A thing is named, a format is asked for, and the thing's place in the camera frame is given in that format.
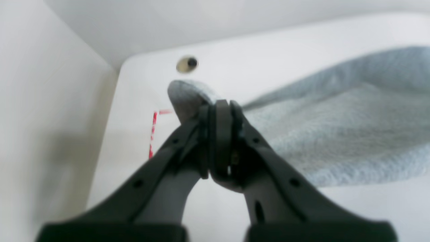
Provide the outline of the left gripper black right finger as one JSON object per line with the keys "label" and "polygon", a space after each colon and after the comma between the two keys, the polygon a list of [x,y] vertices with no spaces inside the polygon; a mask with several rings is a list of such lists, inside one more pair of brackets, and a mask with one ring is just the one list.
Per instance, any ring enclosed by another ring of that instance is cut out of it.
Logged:
{"label": "left gripper black right finger", "polygon": [[246,242],[396,242],[388,222],[336,205],[270,147],[237,102],[213,108],[213,178],[242,193],[251,226]]}

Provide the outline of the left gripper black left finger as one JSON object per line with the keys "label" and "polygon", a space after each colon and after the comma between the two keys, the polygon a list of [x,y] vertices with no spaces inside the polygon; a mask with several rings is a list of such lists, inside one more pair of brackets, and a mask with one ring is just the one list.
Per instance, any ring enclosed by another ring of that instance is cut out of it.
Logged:
{"label": "left gripper black left finger", "polygon": [[210,106],[177,128],[156,155],[103,202],[46,224],[38,242],[187,242],[181,225],[192,188],[209,175]]}

